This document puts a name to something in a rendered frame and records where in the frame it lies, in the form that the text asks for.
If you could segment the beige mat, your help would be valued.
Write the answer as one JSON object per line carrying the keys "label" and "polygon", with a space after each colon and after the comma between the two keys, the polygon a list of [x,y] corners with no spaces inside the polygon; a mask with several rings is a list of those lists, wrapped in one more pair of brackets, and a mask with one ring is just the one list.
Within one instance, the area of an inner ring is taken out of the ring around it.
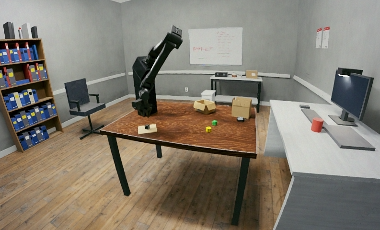
{"label": "beige mat", "polygon": [[152,133],[157,132],[156,124],[150,125],[150,129],[145,129],[144,126],[138,127],[138,134],[146,134],[146,133]]}

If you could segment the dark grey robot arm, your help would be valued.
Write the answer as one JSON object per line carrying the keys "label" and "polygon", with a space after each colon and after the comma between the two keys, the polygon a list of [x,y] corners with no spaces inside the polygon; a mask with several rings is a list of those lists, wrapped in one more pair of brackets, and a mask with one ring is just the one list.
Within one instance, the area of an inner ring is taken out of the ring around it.
{"label": "dark grey robot arm", "polygon": [[[176,34],[177,32],[177,34]],[[179,35],[179,36],[178,36]],[[174,25],[171,25],[169,32],[167,32],[164,38],[156,45],[151,46],[148,52],[148,56],[142,60],[142,62],[149,68],[152,66],[149,73],[142,81],[139,91],[139,97],[137,100],[132,101],[132,107],[138,110],[140,106],[147,106],[149,99],[149,93],[153,89],[155,78],[164,64],[166,58],[170,52],[176,48],[178,49],[182,44],[182,30]]]}

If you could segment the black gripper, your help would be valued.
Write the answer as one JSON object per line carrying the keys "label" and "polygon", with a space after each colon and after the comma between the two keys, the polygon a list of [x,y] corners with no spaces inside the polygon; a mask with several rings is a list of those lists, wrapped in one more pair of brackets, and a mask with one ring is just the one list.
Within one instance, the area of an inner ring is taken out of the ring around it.
{"label": "black gripper", "polygon": [[[148,103],[147,106],[140,106],[140,108],[138,109],[138,111],[141,113],[141,115],[142,115],[143,117],[145,116],[145,113],[146,113],[147,118],[149,118],[149,116],[150,116],[150,112],[151,112],[151,110],[152,110],[152,107],[150,107],[150,106],[152,106],[152,104],[149,104],[149,103]],[[143,110],[143,113],[141,112],[141,110]],[[149,110],[149,114],[148,114],[148,110]]]}

